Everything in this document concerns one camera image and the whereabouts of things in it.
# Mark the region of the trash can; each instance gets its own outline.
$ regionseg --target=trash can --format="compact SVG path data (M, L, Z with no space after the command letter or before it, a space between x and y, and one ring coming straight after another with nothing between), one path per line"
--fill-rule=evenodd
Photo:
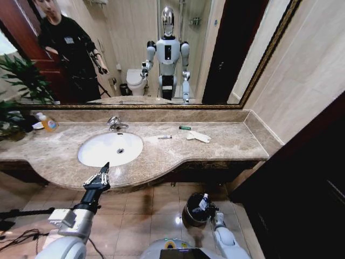
M193 210L199 207L199 203L203 197L204 194L201 193L192 194L183 208L183 216L186 219L186 222L194 227L199 227L206 224L207 219L210 217L210 214L207 212L207 210L193 213Z
M130 96L132 94L127 84L120 84L120 92L123 96Z

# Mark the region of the soap dispenser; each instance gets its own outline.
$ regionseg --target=soap dispenser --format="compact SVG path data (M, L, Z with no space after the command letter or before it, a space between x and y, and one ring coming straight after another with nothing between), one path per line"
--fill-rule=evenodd
M55 122L53 119L49 118L46 115L43 115L42 112L39 112L36 114L38 119L42 122L42 125L48 132L53 132L58 128L57 122Z

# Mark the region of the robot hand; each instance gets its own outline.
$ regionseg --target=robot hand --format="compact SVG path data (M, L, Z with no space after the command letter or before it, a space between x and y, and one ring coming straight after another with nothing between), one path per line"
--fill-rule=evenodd
M141 75L142 79L149 76L149 69L147 68L146 64L147 64L146 62L143 62L142 66L141 66L140 75Z

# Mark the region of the sink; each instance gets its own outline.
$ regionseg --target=sink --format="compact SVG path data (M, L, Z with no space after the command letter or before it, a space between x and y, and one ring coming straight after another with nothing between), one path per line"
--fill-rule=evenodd
M78 159L86 166L120 166L136 159L142 152L140 137L130 133L105 133L87 140L79 149Z

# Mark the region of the person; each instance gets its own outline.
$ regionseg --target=person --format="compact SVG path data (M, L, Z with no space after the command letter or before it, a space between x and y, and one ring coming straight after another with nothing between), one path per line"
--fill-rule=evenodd
M39 44L46 51L59 55L69 73L75 98L81 103L101 99L90 55L105 73L109 70L90 36L75 20L61 14L55 0L34 1L46 14L40 24Z

